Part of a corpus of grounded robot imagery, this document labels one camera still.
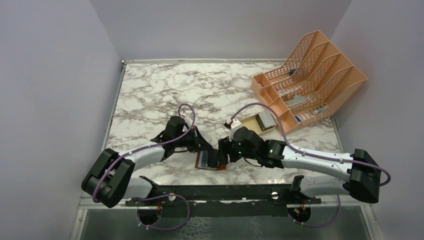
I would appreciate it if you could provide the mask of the black credit card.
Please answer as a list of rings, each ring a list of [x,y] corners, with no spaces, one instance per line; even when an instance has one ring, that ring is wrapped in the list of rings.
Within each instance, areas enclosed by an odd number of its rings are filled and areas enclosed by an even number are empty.
[[[208,168],[217,169],[219,167],[219,162],[216,159],[217,152],[216,149],[210,149],[206,152],[206,166]]]

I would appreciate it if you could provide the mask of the brown leather card holder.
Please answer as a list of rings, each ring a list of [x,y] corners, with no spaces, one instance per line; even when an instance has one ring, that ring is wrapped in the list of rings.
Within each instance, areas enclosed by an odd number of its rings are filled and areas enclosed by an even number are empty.
[[[225,164],[216,160],[216,149],[203,150],[197,153],[195,168],[208,171],[223,171],[227,169]]]

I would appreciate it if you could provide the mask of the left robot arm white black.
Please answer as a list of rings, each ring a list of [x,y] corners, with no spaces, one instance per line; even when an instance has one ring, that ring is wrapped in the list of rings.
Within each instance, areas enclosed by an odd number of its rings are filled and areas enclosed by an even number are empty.
[[[172,116],[165,129],[140,151],[133,149],[129,154],[106,148],[88,171],[81,183],[83,192],[94,197],[94,202],[108,208],[116,206],[122,199],[138,198],[144,205],[157,200],[153,183],[145,177],[132,178],[133,172],[160,163],[185,148],[190,153],[212,150],[196,126],[189,126],[181,116]]]

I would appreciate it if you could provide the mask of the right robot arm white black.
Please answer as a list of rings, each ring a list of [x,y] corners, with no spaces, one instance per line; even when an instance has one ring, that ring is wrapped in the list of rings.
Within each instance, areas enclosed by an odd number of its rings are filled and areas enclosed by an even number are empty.
[[[322,195],[349,195],[369,204],[379,201],[382,168],[362,149],[353,154],[310,150],[281,140],[264,140],[243,126],[218,140],[215,159],[227,165],[243,158],[256,160],[266,168],[320,173],[293,180],[288,196],[296,204]]]

